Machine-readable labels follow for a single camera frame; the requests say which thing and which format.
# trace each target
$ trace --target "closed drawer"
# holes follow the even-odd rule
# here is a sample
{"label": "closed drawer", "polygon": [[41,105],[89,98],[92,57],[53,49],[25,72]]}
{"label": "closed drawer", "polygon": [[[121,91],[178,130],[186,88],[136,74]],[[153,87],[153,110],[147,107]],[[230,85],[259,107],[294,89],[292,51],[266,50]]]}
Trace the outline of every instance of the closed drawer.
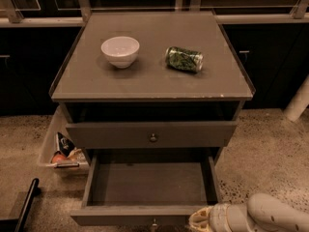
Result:
{"label": "closed drawer", "polygon": [[154,160],[141,150],[135,160],[124,163],[116,156],[105,162],[97,150],[82,207],[70,215],[86,226],[185,225],[197,210],[220,202],[213,160],[206,151],[195,151],[193,157],[180,150],[177,155],[187,160],[173,160],[175,154],[166,152]]}
{"label": "closed drawer", "polygon": [[67,124],[80,148],[223,147],[236,128],[235,121],[113,122]]}

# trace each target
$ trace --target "floor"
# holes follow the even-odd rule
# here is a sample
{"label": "floor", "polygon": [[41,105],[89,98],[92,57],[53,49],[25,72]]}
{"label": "floor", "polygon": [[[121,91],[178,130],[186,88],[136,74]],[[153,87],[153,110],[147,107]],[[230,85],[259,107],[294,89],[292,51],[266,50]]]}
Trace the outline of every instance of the floor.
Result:
{"label": "floor", "polygon": [[[0,217],[18,217],[33,178],[34,199],[25,231],[143,232],[148,227],[80,227],[70,211],[81,206],[87,176],[37,166],[51,116],[0,117]],[[280,109],[242,110],[239,125],[216,165],[224,202],[256,192],[309,213],[309,109],[294,123]],[[184,228],[161,227],[160,231]]]}

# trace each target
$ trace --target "bowl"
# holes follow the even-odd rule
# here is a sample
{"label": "bowl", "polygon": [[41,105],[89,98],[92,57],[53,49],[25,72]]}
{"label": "bowl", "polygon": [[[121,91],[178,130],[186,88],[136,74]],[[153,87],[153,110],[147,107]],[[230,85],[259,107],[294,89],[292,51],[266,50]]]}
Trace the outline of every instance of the bowl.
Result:
{"label": "bowl", "polygon": [[108,39],[101,46],[107,61],[121,69],[129,67],[135,61],[138,50],[139,42],[126,36]]}

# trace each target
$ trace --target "green can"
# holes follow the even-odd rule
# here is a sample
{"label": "green can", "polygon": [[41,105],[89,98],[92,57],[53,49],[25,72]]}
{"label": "green can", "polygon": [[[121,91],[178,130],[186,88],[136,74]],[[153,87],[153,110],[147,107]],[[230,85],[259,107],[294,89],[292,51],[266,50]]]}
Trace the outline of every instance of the green can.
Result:
{"label": "green can", "polygon": [[199,51],[172,46],[166,50],[165,62],[177,70],[198,73],[203,66],[203,55]]}

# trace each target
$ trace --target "white pole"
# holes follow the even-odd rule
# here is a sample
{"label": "white pole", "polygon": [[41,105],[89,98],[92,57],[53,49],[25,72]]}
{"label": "white pole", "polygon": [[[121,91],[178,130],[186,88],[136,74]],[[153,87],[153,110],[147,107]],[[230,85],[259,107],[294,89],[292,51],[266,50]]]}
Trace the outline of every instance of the white pole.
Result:
{"label": "white pole", "polygon": [[296,121],[309,104],[309,75],[304,80],[295,96],[290,101],[284,114],[291,121]]}

